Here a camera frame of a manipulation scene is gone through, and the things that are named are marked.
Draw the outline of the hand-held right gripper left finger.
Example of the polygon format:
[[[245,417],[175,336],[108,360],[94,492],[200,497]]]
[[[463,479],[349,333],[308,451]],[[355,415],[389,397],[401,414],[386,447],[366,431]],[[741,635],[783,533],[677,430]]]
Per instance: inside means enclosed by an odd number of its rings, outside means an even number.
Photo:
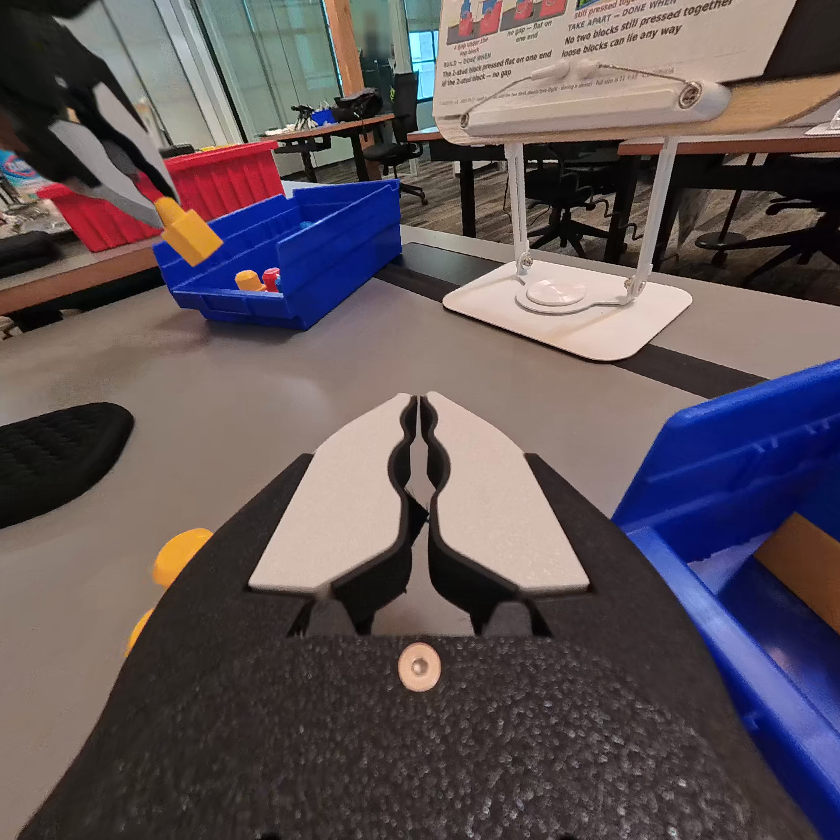
[[[337,602],[353,629],[406,592],[428,517],[406,486],[419,400],[398,393],[356,417],[311,455],[248,579],[261,595]]]

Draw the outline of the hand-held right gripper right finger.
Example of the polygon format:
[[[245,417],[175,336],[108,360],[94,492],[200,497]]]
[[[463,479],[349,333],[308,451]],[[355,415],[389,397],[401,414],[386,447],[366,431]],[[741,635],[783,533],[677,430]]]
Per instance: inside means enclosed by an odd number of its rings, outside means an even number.
[[[500,605],[579,595],[590,578],[523,450],[439,392],[421,398],[434,487],[427,565],[435,591],[481,635]]]

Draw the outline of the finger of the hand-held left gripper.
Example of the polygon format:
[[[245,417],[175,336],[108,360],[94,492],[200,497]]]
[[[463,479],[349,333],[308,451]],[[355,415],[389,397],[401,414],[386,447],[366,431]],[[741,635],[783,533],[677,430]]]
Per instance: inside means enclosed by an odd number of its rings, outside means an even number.
[[[111,161],[92,131],[77,122],[57,119],[49,125],[49,138],[56,142],[51,180],[106,201],[143,224],[163,228],[152,201]]]
[[[91,87],[91,127],[121,172],[135,179],[145,175],[160,194],[181,203],[160,151],[130,103],[106,81]]]

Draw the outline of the yellow two-stud mega block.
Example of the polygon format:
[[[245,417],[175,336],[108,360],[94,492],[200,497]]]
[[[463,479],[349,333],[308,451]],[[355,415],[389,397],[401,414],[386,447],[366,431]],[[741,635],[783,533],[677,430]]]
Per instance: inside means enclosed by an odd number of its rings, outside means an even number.
[[[793,512],[754,552],[788,590],[839,633],[838,538]]]
[[[193,528],[175,535],[157,553],[152,566],[152,580],[161,592],[174,583],[195,555],[214,536],[206,528]]]

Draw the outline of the blue plastic bin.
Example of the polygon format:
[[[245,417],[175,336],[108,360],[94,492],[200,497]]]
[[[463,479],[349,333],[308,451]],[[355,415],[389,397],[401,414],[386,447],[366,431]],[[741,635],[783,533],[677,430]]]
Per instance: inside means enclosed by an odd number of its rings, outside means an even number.
[[[838,634],[753,556],[838,467],[838,360],[662,427],[613,514],[709,647],[767,764],[839,837]]]
[[[306,219],[317,224],[297,231]],[[175,302],[207,320],[307,330],[402,253],[396,179],[302,185],[210,222],[224,244],[190,267],[160,242],[154,256]],[[280,269],[283,294],[242,291],[235,276]]]

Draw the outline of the white wipes canister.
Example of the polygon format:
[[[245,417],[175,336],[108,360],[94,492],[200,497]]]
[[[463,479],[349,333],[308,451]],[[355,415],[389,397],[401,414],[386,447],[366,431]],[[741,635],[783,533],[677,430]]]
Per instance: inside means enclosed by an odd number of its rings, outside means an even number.
[[[21,195],[37,195],[38,191],[51,184],[22,157],[10,150],[1,149],[1,174]]]

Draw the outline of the red plastic bin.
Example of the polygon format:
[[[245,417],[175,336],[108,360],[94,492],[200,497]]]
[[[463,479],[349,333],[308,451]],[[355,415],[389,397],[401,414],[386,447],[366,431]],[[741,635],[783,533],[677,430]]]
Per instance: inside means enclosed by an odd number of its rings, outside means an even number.
[[[275,163],[276,140],[229,145],[164,160],[185,210],[206,222],[283,194]],[[106,201],[81,196],[61,184],[48,185],[38,197],[51,201],[90,252],[97,253],[157,236]]]

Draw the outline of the black foam pad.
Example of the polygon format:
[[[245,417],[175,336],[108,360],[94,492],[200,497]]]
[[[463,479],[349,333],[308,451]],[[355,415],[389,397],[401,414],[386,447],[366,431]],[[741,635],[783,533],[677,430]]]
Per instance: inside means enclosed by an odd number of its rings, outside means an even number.
[[[0,277],[14,277],[48,266],[63,254],[57,242],[44,232],[28,232],[1,238]]]

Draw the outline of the cluttered wooden desk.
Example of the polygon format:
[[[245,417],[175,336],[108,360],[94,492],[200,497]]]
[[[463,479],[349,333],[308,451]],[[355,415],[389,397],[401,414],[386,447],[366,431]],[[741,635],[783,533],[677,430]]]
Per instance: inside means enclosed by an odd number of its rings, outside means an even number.
[[[350,140],[358,181],[378,181],[382,178],[382,169],[379,164],[364,158],[364,148],[371,144],[367,140],[369,134],[384,123],[392,122],[394,118],[393,113],[386,112],[369,119],[328,122],[313,129],[273,129],[259,134],[259,137],[263,140],[274,139],[277,142],[277,154],[299,154],[303,171],[311,184],[318,183],[312,154],[330,150],[332,137]]]

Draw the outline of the white sign stand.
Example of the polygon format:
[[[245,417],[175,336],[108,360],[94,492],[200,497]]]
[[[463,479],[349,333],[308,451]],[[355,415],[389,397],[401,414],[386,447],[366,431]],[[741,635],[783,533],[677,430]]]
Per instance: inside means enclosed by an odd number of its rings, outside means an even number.
[[[720,116],[730,99],[714,80],[565,58],[481,94],[459,124],[474,138],[680,125]],[[537,257],[526,223],[523,144],[505,142],[513,261],[447,294],[444,308],[588,361],[635,355],[692,302],[687,291],[650,283],[678,144],[678,137],[665,137],[637,267],[623,279]]]

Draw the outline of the black bag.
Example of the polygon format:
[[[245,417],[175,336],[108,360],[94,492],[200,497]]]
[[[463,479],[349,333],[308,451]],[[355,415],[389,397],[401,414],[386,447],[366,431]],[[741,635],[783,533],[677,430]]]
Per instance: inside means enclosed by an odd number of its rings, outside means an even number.
[[[336,97],[331,113],[336,123],[373,119],[384,107],[381,91],[376,87],[365,87],[346,96]]]

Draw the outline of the wooden pillar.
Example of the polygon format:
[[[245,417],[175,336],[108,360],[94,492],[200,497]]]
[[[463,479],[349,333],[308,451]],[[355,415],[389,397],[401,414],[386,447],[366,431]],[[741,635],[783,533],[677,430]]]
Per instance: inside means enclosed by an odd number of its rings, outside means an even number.
[[[344,95],[358,93],[364,88],[359,52],[357,50],[349,1],[324,1],[329,23],[333,53],[338,65],[340,85]],[[350,137],[353,160],[360,181],[379,181],[380,166],[364,158],[363,151],[374,141],[373,135],[355,134]]]

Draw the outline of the black wrist rest pad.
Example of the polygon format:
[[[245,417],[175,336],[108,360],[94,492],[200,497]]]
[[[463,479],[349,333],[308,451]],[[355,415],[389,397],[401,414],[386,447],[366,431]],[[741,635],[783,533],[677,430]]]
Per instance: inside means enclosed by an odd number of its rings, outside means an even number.
[[[54,511],[117,464],[134,429],[126,408],[95,402],[1,426],[1,527]]]

